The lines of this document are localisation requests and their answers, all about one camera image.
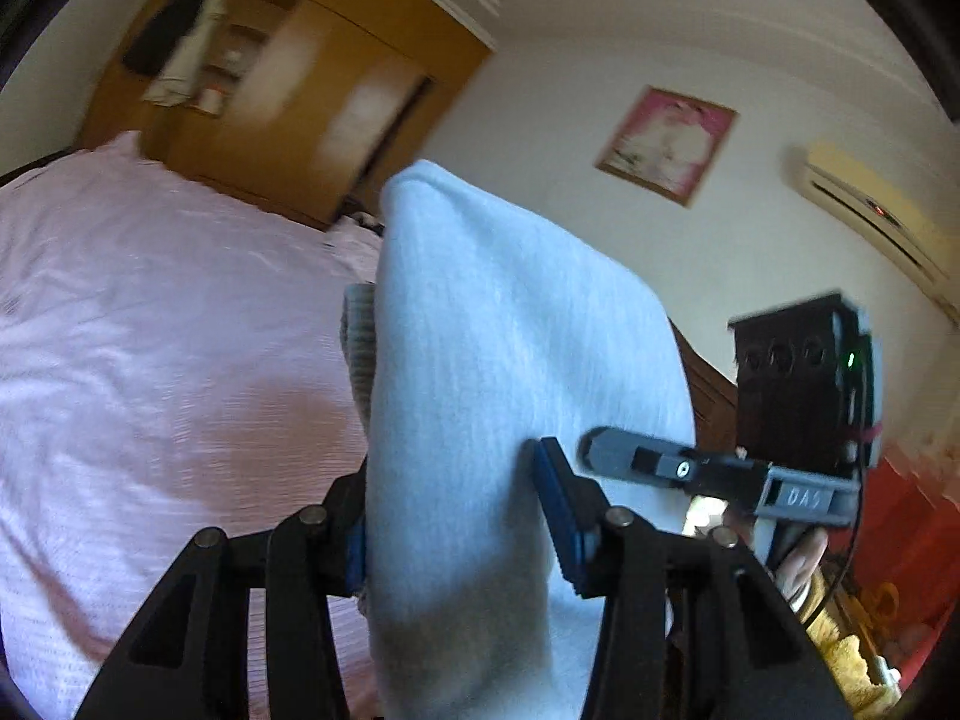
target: wooden cabinet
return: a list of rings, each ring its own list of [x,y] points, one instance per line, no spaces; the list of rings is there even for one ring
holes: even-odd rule
[[[300,0],[215,124],[184,123],[169,164],[327,220],[424,79],[370,33]]]
[[[200,75],[221,95],[211,116],[143,103],[150,79],[123,67],[165,1],[133,20],[77,145],[139,129],[145,154],[171,170],[320,227],[345,196],[377,210],[383,182],[488,54],[430,0],[227,0]]]

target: human hand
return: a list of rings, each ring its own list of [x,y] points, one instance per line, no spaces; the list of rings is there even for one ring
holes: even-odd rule
[[[753,517],[746,517],[736,512],[733,507],[727,507],[723,515],[724,525],[733,528],[747,546],[754,547]],[[827,531],[824,528],[814,528],[807,533],[784,558],[775,572],[771,574],[776,589],[788,601],[792,601],[810,584],[813,572],[820,565],[824,553],[827,552]]]

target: folded clothes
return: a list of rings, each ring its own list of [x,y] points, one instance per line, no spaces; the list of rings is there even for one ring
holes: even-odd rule
[[[227,0],[204,0],[190,31],[179,39],[141,100],[164,107],[186,103],[200,84],[200,71],[220,20],[227,15]]]
[[[603,603],[560,576],[530,445],[556,436],[573,459],[603,425],[693,444],[666,314],[624,266],[436,165],[395,177],[381,205],[367,517],[384,709],[578,717]],[[601,485],[683,527],[683,493]]]
[[[158,76],[176,50],[176,44],[193,28],[205,1],[167,0],[124,53],[124,67],[151,79]]]

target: black cable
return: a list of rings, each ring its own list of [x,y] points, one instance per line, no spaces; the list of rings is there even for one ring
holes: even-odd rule
[[[863,432],[867,429],[867,372],[865,368],[860,371],[860,381],[860,433],[862,436]],[[860,522],[863,518],[863,501],[867,488],[867,442],[864,442],[862,439],[857,443],[856,447],[856,469],[857,475],[860,478],[860,489],[856,492],[856,516],[853,517],[853,532],[851,533],[850,547],[847,549],[847,556],[844,558],[843,565],[830,582],[827,592],[824,593],[824,597],[810,615],[808,615],[808,618],[803,620],[803,627],[807,629],[809,629],[813,621],[820,616],[820,613],[827,608],[827,604],[830,602],[830,599],[833,598],[837,587],[840,586],[844,577],[847,576],[847,572],[853,564],[853,552],[856,551],[857,539],[858,536],[860,536]]]

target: wooden headboard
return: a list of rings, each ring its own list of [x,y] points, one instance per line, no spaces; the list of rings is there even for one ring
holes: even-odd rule
[[[733,452],[736,448],[736,384],[704,360],[671,322],[690,387],[697,448]]]

